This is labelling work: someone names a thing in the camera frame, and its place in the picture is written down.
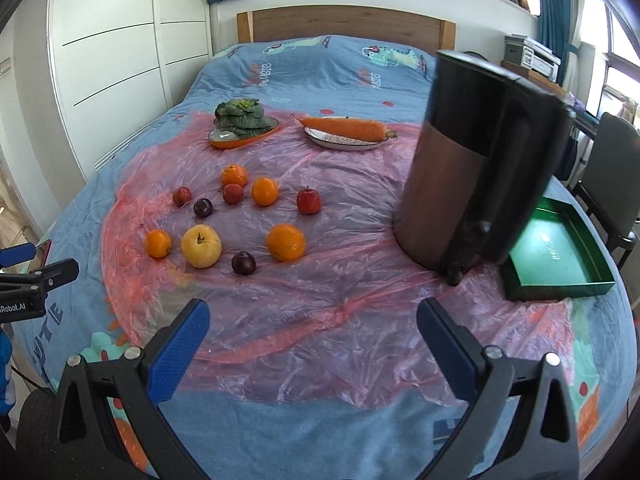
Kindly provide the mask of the desk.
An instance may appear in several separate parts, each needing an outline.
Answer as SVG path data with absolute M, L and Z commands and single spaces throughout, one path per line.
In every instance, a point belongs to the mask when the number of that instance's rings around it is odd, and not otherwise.
M 582 101 L 575 101 L 573 104 L 573 110 L 575 112 L 575 127 L 588 136 L 590 140 L 596 140 L 600 125 L 599 119 L 586 110 Z

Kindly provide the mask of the large carrot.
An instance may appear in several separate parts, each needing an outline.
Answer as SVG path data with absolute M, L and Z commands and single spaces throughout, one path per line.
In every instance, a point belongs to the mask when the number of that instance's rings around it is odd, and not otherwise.
M 397 136 L 395 131 L 376 120 L 307 116 L 298 121 L 306 128 L 364 142 L 383 142 Z

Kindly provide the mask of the large orange front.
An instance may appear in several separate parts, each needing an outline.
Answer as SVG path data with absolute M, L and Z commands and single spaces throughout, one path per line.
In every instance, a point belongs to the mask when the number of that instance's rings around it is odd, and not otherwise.
M 273 259 L 293 261 L 302 258 L 306 252 L 306 237 L 292 224 L 277 224 L 269 231 L 266 246 Z

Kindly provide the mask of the teal curtain right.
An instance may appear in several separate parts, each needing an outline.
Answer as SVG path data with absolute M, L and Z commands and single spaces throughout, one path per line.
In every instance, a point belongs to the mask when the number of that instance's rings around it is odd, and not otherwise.
M 561 60 L 556 83 L 562 84 L 572 53 L 572 0 L 540 0 L 538 38 Z

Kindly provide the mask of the green leafy vegetable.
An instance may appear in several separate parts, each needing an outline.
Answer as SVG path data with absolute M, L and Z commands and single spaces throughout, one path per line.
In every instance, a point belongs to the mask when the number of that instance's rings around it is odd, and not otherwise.
M 234 133 L 240 139 L 259 136 L 272 129 L 264 109 L 256 99 L 222 102 L 215 110 L 216 127 Z

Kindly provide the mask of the red apple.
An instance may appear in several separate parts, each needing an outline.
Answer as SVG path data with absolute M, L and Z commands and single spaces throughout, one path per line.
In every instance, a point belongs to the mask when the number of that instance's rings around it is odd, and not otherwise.
M 303 188 L 297 193 L 296 205 L 300 214 L 318 214 L 322 207 L 320 193 L 315 188 Z

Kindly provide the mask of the pink plastic sheet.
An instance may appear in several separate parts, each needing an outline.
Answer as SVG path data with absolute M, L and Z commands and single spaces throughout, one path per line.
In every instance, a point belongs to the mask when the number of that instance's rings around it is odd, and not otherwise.
M 149 341 L 192 298 L 209 305 L 191 387 L 243 400 L 329 398 L 358 408 L 379 408 L 413 389 L 449 404 L 452 394 L 416 329 L 416 306 L 426 297 L 439 299 L 481 342 L 523 359 L 554 351 L 566 376 L 574 376 L 569 301 L 506 300 L 491 264 L 450 287 L 397 245 L 393 215 L 416 148 L 416 125 L 396 125 L 397 136 L 372 151 L 336 152 L 311 143 L 285 113 L 281 129 L 266 140 L 224 152 L 207 142 L 212 121 L 194 113 L 178 136 L 126 163 L 101 236 L 107 296 L 132 342 Z M 276 180 L 278 200 L 266 208 L 220 200 L 220 173 L 232 162 L 252 178 Z M 191 208 L 172 202 L 181 185 L 216 200 L 206 223 L 219 235 L 222 253 L 204 270 L 190 266 L 180 247 L 158 260 L 144 248 L 149 231 L 166 231 L 178 242 L 200 224 Z M 298 212 L 303 188 L 320 193 L 318 214 Z M 271 257 L 266 237 L 277 224 L 304 233 L 302 258 Z M 254 256 L 252 275 L 233 272 L 237 252 Z

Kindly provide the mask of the orange oval dish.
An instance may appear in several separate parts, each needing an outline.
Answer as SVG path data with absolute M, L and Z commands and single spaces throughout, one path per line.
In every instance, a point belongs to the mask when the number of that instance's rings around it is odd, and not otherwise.
M 240 136 L 233 131 L 221 130 L 218 127 L 215 127 L 209 133 L 208 140 L 210 145 L 217 150 L 232 150 L 232 148 L 242 148 L 242 146 L 245 146 L 247 144 L 252 144 L 268 138 L 268 136 L 276 133 L 280 128 L 280 122 L 277 119 L 268 118 L 267 122 L 271 126 L 271 129 L 269 129 L 268 131 L 260 133 L 241 134 Z

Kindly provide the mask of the yellow apple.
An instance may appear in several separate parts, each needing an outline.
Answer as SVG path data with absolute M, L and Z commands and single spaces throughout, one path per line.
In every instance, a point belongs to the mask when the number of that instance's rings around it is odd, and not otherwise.
M 207 269 L 219 260 L 222 243 L 211 226 L 197 224 L 183 234 L 181 250 L 190 266 L 195 269 Z

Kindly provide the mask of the dark plum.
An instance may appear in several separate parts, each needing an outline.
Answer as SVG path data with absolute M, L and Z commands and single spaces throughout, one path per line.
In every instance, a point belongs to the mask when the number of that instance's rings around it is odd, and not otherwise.
M 250 252 L 237 252 L 231 260 L 232 270 L 238 275 L 252 275 L 257 269 L 257 263 Z
M 205 219 L 213 214 L 214 206 L 208 198 L 203 197 L 194 203 L 193 211 L 198 218 Z

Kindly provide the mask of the small orange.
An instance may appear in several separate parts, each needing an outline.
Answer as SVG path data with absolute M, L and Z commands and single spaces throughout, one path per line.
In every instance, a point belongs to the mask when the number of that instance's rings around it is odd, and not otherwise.
M 172 248 L 170 235 L 163 230 L 152 230 L 146 233 L 145 251 L 154 259 L 167 257 Z

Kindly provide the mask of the small red fruit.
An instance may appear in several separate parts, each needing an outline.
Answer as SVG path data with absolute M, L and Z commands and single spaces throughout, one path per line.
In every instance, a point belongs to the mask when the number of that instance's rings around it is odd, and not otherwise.
M 237 205 L 244 198 L 244 188 L 237 183 L 226 184 L 222 190 L 222 198 L 228 205 Z
M 192 192 L 186 186 L 179 186 L 172 193 L 172 201 L 177 208 L 181 208 L 192 200 Z

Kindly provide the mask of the white wardrobe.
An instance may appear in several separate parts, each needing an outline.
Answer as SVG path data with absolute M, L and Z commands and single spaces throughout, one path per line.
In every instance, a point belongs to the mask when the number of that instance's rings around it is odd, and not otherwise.
M 171 107 L 213 55 L 206 0 L 48 0 L 55 102 L 84 178 Z

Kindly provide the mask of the orange back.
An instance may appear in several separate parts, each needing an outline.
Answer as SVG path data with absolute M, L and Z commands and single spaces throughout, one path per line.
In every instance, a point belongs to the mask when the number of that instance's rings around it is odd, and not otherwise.
M 221 171 L 220 180 L 222 186 L 237 184 L 241 188 L 244 188 L 248 182 L 248 172 L 241 165 L 228 165 Z

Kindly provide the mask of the white printer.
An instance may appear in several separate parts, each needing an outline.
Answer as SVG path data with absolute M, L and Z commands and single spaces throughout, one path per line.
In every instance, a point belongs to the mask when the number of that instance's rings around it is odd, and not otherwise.
M 529 36 L 505 36 L 503 59 L 540 73 L 551 82 L 558 79 L 561 60 L 548 47 Z

